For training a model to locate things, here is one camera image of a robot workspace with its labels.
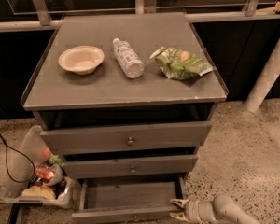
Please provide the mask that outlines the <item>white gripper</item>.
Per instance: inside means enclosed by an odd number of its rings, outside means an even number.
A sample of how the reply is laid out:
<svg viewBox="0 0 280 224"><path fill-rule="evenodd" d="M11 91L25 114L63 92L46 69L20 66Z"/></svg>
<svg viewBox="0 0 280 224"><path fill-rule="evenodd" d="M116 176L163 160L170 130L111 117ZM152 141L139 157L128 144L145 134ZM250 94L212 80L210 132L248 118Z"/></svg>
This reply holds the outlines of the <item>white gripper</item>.
<svg viewBox="0 0 280 224"><path fill-rule="evenodd" d="M216 220L212 201L193 201L189 199L171 199L170 203L184 208L184 213L170 212L170 217L179 221L187 221L190 223L213 222Z"/></svg>

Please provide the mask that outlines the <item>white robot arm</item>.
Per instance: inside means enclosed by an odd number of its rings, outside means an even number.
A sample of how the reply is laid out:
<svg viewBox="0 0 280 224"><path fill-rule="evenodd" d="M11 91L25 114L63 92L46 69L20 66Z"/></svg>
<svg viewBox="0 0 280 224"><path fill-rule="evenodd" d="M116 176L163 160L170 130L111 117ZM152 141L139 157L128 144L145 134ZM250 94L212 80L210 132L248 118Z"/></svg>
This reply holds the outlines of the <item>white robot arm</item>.
<svg viewBox="0 0 280 224"><path fill-rule="evenodd" d="M170 203L182 209L170 217L189 224L260 224L227 195L217 195L213 201L171 199Z"/></svg>

